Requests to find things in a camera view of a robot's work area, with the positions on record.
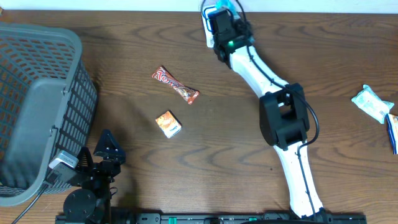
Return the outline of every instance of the wood grain surface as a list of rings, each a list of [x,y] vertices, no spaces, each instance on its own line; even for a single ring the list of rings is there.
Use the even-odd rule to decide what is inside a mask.
[[[288,82],[300,82],[317,112],[321,133],[309,158],[325,208],[363,212],[370,224],[397,223],[398,156],[386,125],[351,98],[368,84],[398,103],[398,16],[248,18],[264,61]],[[127,154],[113,205],[165,213],[289,208],[279,158],[259,130],[258,99],[206,47],[198,13],[4,11],[0,21],[64,27],[80,36],[83,61],[99,86],[88,147],[107,128]],[[201,91],[192,105],[150,77],[159,65]],[[183,126],[172,139],[155,123],[166,110]],[[53,223],[69,193],[44,195],[21,223]],[[0,208],[0,222],[12,222],[27,205]]]

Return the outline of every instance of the gray plastic basket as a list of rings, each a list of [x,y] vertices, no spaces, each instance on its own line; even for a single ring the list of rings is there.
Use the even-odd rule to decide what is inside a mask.
[[[31,198],[59,150],[86,144],[97,93],[81,52],[69,30],[0,22],[0,206]]]

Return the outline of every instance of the green connector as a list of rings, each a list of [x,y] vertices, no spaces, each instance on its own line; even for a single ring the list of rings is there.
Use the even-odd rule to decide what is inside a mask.
[[[169,218],[169,224],[177,224],[177,218]]]

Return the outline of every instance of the candy bar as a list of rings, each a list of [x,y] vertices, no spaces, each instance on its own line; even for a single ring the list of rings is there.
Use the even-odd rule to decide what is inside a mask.
[[[152,78],[157,79],[162,83],[169,84],[175,91],[177,91],[188,104],[192,104],[196,97],[200,94],[198,90],[186,87],[175,79],[163,66],[160,66],[152,75]]]

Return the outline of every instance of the white wall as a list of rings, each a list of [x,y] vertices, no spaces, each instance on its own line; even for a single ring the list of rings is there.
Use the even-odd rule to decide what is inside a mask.
[[[4,9],[198,11],[201,0],[0,0]],[[398,0],[241,0],[246,11],[398,13]]]

